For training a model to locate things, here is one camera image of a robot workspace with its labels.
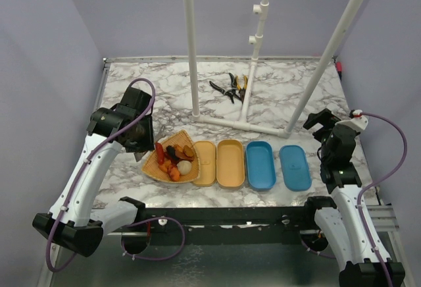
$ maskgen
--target wall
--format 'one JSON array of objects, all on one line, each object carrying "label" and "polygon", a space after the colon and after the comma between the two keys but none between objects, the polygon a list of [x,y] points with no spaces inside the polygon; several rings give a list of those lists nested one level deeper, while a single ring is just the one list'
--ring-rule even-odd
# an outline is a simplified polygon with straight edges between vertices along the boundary
[{"label": "wall", "polygon": [[76,164],[103,64],[72,0],[0,1],[0,286],[36,286],[32,219]]},{"label": "wall", "polygon": [[[104,57],[187,55],[182,0],[73,0]],[[199,55],[251,55],[261,0],[195,0]],[[270,0],[261,55],[321,55],[348,0]]]},{"label": "wall", "polygon": [[[350,107],[386,116],[407,135],[407,160],[382,186],[382,196],[393,204],[417,286],[421,286],[420,27],[420,0],[369,0],[339,55]],[[399,161],[402,141],[389,125],[371,120],[361,139],[374,179]]]}]

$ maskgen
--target pvc pipe frame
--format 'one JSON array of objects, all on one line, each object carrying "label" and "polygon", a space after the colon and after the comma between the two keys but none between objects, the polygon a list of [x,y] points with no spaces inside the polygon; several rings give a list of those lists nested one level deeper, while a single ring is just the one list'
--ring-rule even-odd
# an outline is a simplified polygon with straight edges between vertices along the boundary
[{"label": "pvc pipe frame", "polygon": [[212,118],[200,115],[199,112],[199,88],[197,85],[197,63],[196,63],[196,46],[195,46],[195,20],[194,20],[194,7],[193,0],[184,0],[184,9],[186,12],[186,28],[187,28],[187,42],[188,42],[188,55],[189,55],[189,70],[190,70],[190,82],[191,82],[191,100],[193,103],[193,118],[199,122],[206,122],[209,124],[217,124],[221,126],[228,126],[245,131],[262,132],[265,134],[273,134],[281,138],[288,138],[295,124],[298,121],[301,113],[303,112],[306,104],[320,81],[327,65],[331,58],[335,54],[335,51],[342,42],[346,31],[350,27],[357,11],[359,10],[364,0],[349,0],[347,7],[345,8],[341,19],[337,23],[336,29],[332,34],[328,45],[326,46],[322,57],[313,72],[309,84],[304,90],[303,96],[301,97],[295,111],[289,120],[289,123],[285,129],[267,128],[263,126],[257,126],[249,124],[247,122],[247,111],[250,104],[251,90],[253,88],[253,81],[257,69],[257,60],[259,59],[259,50],[262,44],[264,23],[268,14],[269,0],[262,0],[260,5],[255,5],[253,10],[256,10],[257,14],[260,14],[259,25],[257,27],[257,33],[255,36],[250,36],[249,42],[255,45],[253,50],[253,56],[251,57],[250,70],[249,70],[249,81],[247,83],[247,90],[245,92],[244,102],[238,121],[225,120],[219,118]]}]

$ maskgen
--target basket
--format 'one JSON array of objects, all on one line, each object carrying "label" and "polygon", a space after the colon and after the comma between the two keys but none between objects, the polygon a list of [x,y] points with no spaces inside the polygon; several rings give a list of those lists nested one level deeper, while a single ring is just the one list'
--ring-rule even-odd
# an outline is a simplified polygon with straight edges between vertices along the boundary
[{"label": "basket", "polygon": [[172,181],[167,173],[159,169],[157,152],[154,150],[149,155],[145,164],[142,167],[143,173],[153,178],[154,180],[158,180],[159,182],[166,182],[170,184],[190,183],[190,182],[193,182],[194,180],[197,180],[200,177],[200,159],[197,156],[198,152],[189,134],[185,130],[177,132],[173,136],[165,139],[163,142],[161,142],[161,144],[164,148],[164,151],[166,147],[168,147],[169,145],[178,144],[181,147],[188,145],[195,154],[195,159],[193,160],[193,162],[191,162],[191,171],[187,175],[182,175],[178,182]]}]

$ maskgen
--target marble tabletop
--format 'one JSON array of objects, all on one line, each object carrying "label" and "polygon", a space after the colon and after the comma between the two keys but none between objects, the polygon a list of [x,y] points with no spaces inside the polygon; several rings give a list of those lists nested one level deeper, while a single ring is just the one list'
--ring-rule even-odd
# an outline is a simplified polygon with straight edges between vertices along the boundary
[{"label": "marble tabletop", "polygon": [[[316,66],[317,61],[312,60],[259,63],[251,96],[249,122],[283,128]],[[237,120],[241,102],[236,101],[232,104],[228,97],[209,86],[209,80],[229,88],[228,73],[240,76],[247,74],[249,65],[246,62],[200,62],[197,70],[201,113]],[[277,183],[269,191],[258,192],[249,187],[247,177],[243,186],[237,190],[221,188],[218,183],[210,187],[197,187],[190,183],[173,185],[157,182],[141,172],[147,155],[137,163],[133,154],[122,151],[104,178],[94,208],[104,208],[124,196],[140,200],[146,203],[147,207],[267,207],[303,205],[308,196],[328,194],[319,175],[320,161],[316,151],[320,144],[311,135],[313,130],[304,130],[302,125],[309,113],[316,113],[325,107],[339,117],[345,118],[349,113],[332,63],[323,74],[293,134],[287,140],[268,134],[193,122],[189,67],[185,62],[112,63],[101,106],[110,107],[118,103],[128,84],[139,77],[148,78],[156,87],[157,99],[153,109],[155,133],[162,128],[164,136],[170,136],[185,129],[193,141],[210,140],[215,144],[223,139],[237,139],[244,146],[253,140],[267,141],[274,150]],[[139,83],[139,88],[150,93],[147,84]],[[291,144],[300,145],[305,150],[309,162],[312,186],[305,192],[292,192],[284,184],[278,153],[282,146]],[[371,182],[359,140],[352,161],[363,184]],[[365,197],[368,204],[377,204],[374,191],[366,192]]]}]

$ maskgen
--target blue tray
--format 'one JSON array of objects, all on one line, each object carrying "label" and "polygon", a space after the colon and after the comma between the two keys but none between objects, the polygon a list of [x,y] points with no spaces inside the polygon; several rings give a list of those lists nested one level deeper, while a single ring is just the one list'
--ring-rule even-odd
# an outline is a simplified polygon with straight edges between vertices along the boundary
[{"label": "blue tray", "polygon": [[311,187],[309,164],[304,150],[298,145],[285,145],[279,151],[282,174],[288,189],[302,192]]},{"label": "blue tray", "polygon": [[272,147],[265,141],[250,142],[245,149],[247,177],[256,190],[269,190],[276,183]]}]

